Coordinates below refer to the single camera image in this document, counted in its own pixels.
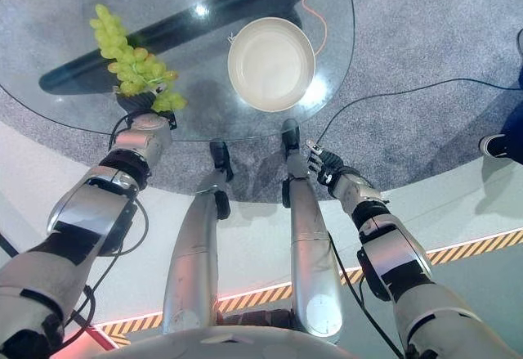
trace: robot leg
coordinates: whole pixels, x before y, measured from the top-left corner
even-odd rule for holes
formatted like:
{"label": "robot leg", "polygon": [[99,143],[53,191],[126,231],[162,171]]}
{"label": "robot leg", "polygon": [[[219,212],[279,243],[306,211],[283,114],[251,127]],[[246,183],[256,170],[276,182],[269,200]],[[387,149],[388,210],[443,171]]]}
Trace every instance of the robot leg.
{"label": "robot leg", "polygon": [[[215,152],[212,150],[215,166],[219,166]],[[216,324],[216,226],[218,219],[229,217],[229,201],[223,190],[228,179],[230,166],[216,168],[204,178],[181,225],[163,301],[164,334]]]}
{"label": "robot leg", "polygon": [[[284,133],[284,144],[288,143],[288,133]],[[299,145],[299,135],[294,137]],[[284,198],[288,193],[288,200],[284,203],[290,206],[292,216],[293,310],[299,326],[308,334],[337,342],[343,315],[336,260],[306,161],[298,149],[288,149],[286,154]]]}

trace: gray carpet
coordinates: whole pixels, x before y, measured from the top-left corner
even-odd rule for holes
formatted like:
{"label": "gray carpet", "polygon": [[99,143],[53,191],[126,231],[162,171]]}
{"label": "gray carpet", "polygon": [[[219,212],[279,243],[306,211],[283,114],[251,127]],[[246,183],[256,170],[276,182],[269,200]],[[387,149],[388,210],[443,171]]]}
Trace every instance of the gray carpet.
{"label": "gray carpet", "polygon": [[[316,138],[347,102],[455,77],[517,87],[523,0],[354,0],[355,52],[337,95],[301,126]],[[402,96],[363,101],[341,114],[323,145],[382,190],[443,173],[479,156],[478,140],[498,132],[523,101],[458,82]],[[64,128],[0,96],[0,120],[72,159],[96,164],[107,137]],[[190,194],[211,167],[207,145],[177,142],[156,168],[151,186]],[[233,200],[279,202],[285,176],[279,138],[230,143]],[[319,190],[320,198],[328,198]]]}

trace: robot forearm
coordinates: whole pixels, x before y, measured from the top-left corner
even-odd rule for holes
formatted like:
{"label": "robot forearm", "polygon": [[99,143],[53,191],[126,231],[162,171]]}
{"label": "robot forearm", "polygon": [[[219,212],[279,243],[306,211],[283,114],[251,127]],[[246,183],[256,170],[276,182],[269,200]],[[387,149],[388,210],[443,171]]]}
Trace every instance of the robot forearm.
{"label": "robot forearm", "polygon": [[134,200],[171,143],[169,122],[134,119],[100,165],[56,204],[49,236],[0,270],[0,354],[48,357],[78,301],[92,263],[121,245],[136,212]]}
{"label": "robot forearm", "polygon": [[342,173],[331,194],[358,229],[358,260],[370,289],[393,303],[407,358],[519,357],[464,301],[431,279],[425,250],[365,179]]}

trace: glass tabletop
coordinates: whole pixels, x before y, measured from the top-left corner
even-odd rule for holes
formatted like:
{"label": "glass tabletop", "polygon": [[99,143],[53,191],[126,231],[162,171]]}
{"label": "glass tabletop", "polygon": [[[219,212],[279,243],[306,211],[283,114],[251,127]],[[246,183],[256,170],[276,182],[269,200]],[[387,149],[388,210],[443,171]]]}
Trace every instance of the glass tabletop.
{"label": "glass tabletop", "polygon": [[[0,0],[2,87],[51,120],[110,132],[125,112],[89,26],[97,3],[122,18],[131,44],[179,73],[174,89],[189,104],[176,112],[176,140],[263,137],[279,132],[286,118],[302,123],[335,95],[351,62],[351,0]],[[265,16],[298,25],[316,52],[305,96],[276,113],[243,102],[227,72],[228,38]]]}

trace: grape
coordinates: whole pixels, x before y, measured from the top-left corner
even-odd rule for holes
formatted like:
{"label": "grape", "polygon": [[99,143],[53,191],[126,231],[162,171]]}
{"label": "grape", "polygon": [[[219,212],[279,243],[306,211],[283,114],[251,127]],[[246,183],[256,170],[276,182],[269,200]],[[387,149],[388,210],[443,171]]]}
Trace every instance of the grape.
{"label": "grape", "polygon": [[151,73],[155,78],[161,77],[165,71],[165,64],[163,62],[155,63],[151,68]]}
{"label": "grape", "polygon": [[140,77],[138,74],[131,73],[129,75],[129,81],[140,86],[140,88],[143,88],[145,86],[145,83],[144,83],[142,77]]}
{"label": "grape", "polygon": [[145,73],[146,67],[145,67],[145,63],[144,62],[138,62],[138,63],[136,63],[136,65],[134,67],[135,67],[136,72],[138,74]]}
{"label": "grape", "polygon": [[108,50],[100,50],[100,55],[102,55],[105,59],[112,59],[113,57],[109,54]]}
{"label": "grape", "polygon": [[166,71],[164,74],[163,74],[163,77],[166,79],[166,80],[169,80],[169,81],[172,81],[172,80],[175,80],[178,78],[178,73],[174,70],[171,70],[171,71]]}
{"label": "grape", "polygon": [[89,25],[94,29],[102,29],[104,27],[102,22],[97,19],[89,20]]}
{"label": "grape", "polygon": [[107,70],[121,81],[120,92],[132,96],[165,83],[165,91],[156,96],[152,108],[169,111],[185,107],[187,101],[179,93],[170,92],[178,73],[167,71],[165,63],[145,48],[129,45],[121,19],[112,15],[107,7],[99,4],[95,10],[98,19],[90,20],[89,24],[95,30],[100,54],[106,59],[116,60],[107,66]]}
{"label": "grape", "polygon": [[109,65],[107,66],[107,70],[111,73],[116,74],[120,70],[120,64],[118,62],[109,63]]}
{"label": "grape", "polygon": [[156,112],[170,111],[171,105],[165,99],[156,98],[156,100],[154,101],[153,105],[150,108],[152,108]]}
{"label": "grape", "polygon": [[123,53],[124,54],[129,54],[129,55],[134,55],[134,48],[132,48],[131,46],[126,46],[123,49]]}
{"label": "grape", "polygon": [[114,25],[106,25],[105,26],[105,30],[107,31],[107,34],[110,36],[110,37],[116,37],[116,36],[119,36],[118,34],[118,28],[116,28]]}
{"label": "grape", "polygon": [[127,63],[128,65],[132,65],[135,62],[134,55],[126,52],[122,56],[122,62]]}
{"label": "grape", "polygon": [[113,58],[119,59],[123,56],[123,51],[118,47],[111,47],[108,51]]}
{"label": "grape", "polygon": [[124,94],[131,95],[134,93],[135,87],[130,81],[123,81],[120,89]]}
{"label": "grape", "polygon": [[180,93],[176,93],[179,97],[171,103],[174,110],[183,110],[187,106],[187,100],[181,97]]}
{"label": "grape", "polygon": [[138,47],[134,49],[134,57],[137,61],[144,61],[148,55],[149,53],[144,48]]}
{"label": "grape", "polygon": [[109,35],[103,29],[95,30],[95,39],[97,42],[109,40]]}
{"label": "grape", "polygon": [[102,16],[110,16],[109,9],[104,5],[101,5],[100,3],[98,3],[95,6],[95,11],[98,17],[100,17],[100,19],[102,18]]}

